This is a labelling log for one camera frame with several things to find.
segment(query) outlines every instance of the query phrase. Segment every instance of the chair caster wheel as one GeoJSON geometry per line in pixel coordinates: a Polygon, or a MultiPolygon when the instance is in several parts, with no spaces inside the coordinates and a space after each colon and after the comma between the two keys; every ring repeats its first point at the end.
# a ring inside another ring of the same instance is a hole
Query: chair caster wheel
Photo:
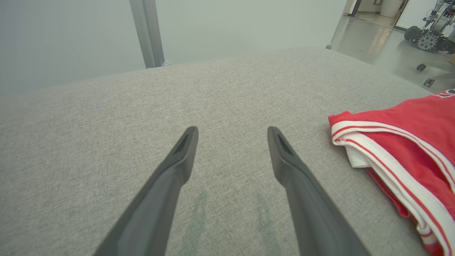
{"type": "Polygon", "coordinates": [[[435,82],[435,81],[434,81],[433,79],[429,79],[429,78],[428,78],[428,79],[425,81],[424,86],[430,87],[430,86],[433,85],[434,82],[435,82]]]}
{"type": "Polygon", "coordinates": [[[426,68],[426,65],[425,65],[425,64],[419,64],[419,65],[417,66],[417,70],[418,70],[418,71],[423,71],[425,68],[426,68]]]}

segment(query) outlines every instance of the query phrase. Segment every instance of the shiny floor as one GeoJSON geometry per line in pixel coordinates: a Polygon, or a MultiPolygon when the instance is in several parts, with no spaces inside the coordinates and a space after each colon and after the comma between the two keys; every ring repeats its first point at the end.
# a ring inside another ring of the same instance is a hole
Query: shiny floor
{"type": "Polygon", "coordinates": [[[452,55],[421,51],[403,36],[402,31],[344,16],[335,32],[332,50],[393,73],[433,93],[455,88],[455,79],[436,80],[430,88],[423,86],[427,78],[447,72],[434,67],[420,72],[416,70],[417,65],[422,61],[447,63],[452,55]]]}
{"type": "Polygon", "coordinates": [[[379,14],[359,14],[358,18],[381,26],[393,27],[392,26],[393,18],[381,16],[379,14]]]}

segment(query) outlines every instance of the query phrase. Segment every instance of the white trim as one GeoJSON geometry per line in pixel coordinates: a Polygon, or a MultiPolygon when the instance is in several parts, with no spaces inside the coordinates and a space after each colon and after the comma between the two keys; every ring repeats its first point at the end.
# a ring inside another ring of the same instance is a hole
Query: white trim
{"type": "Polygon", "coordinates": [[[347,134],[347,133],[350,133],[353,131],[356,131],[356,132],[388,132],[388,133],[394,133],[394,134],[403,136],[403,137],[413,141],[414,143],[416,143],[423,151],[425,151],[425,153],[427,153],[434,160],[434,162],[438,165],[439,169],[441,170],[442,174],[447,179],[447,181],[450,185],[450,189],[455,194],[455,183],[454,183],[455,167],[439,150],[437,150],[435,147],[433,147],[426,141],[420,139],[419,137],[415,136],[414,134],[412,134],[404,129],[401,129],[399,127],[385,124],[385,123],[370,122],[370,121],[348,121],[348,120],[346,120],[346,121],[338,122],[338,123],[332,125],[332,128],[331,128],[332,134],[334,134],[335,132],[337,132],[340,129],[343,129],[343,128],[349,127],[349,126],[380,126],[383,128],[359,128],[359,127],[349,128],[349,129],[343,130],[343,131],[339,132],[338,134],[336,134],[332,138],[332,141],[335,141],[337,138],[339,138],[343,134],[347,134]]]}
{"type": "Polygon", "coordinates": [[[404,206],[408,207],[408,210],[413,214],[413,216],[419,222],[421,229],[426,229],[425,226],[430,226],[430,229],[433,231],[435,236],[438,238],[444,252],[448,252],[448,245],[446,244],[441,231],[438,229],[435,223],[431,220],[429,215],[423,210],[423,208],[408,194],[408,192],[400,185],[398,180],[387,171],[387,169],[368,151],[364,150],[357,144],[353,142],[346,141],[350,139],[356,143],[362,145],[368,149],[372,154],[379,158],[393,173],[397,178],[403,183],[403,185],[409,189],[425,207],[427,210],[434,216],[434,218],[439,222],[448,243],[452,249],[452,252],[455,250],[455,221],[450,216],[447,209],[444,205],[424,186],[422,186],[417,180],[415,180],[404,168],[403,166],[388,153],[384,148],[379,146],[375,141],[371,140],[365,135],[362,135],[357,132],[344,134],[343,136],[337,137],[338,140],[335,141],[335,145],[345,146],[349,145],[355,147],[357,150],[363,152],[368,160],[371,162],[373,169],[380,176],[380,178],[386,183],[386,185],[391,189],[394,195],[403,203],[404,206]]]}
{"type": "Polygon", "coordinates": [[[421,236],[421,238],[422,242],[426,245],[433,245],[438,240],[434,234],[431,234],[430,236],[421,236]]]}
{"type": "Polygon", "coordinates": [[[352,168],[366,168],[371,167],[365,155],[358,151],[356,148],[345,145],[346,154],[348,154],[349,162],[352,168]]]}

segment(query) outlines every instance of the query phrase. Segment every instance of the trash can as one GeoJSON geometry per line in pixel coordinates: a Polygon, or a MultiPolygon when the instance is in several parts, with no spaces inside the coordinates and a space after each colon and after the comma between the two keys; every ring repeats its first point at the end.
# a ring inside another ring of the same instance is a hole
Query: trash can
{"type": "Polygon", "coordinates": [[[393,18],[401,6],[401,3],[401,0],[384,0],[380,15],[393,18]]]}

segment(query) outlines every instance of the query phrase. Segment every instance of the gray fabric surface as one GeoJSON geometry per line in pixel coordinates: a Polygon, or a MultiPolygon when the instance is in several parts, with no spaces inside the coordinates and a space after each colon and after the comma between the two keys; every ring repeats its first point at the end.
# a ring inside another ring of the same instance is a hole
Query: gray fabric surface
{"type": "Polygon", "coordinates": [[[89,255],[183,131],[199,127],[167,255],[297,255],[267,127],[277,126],[373,255],[425,255],[410,220],[327,116],[429,93],[299,48],[130,72],[0,98],[0,255],[89,255]]]}

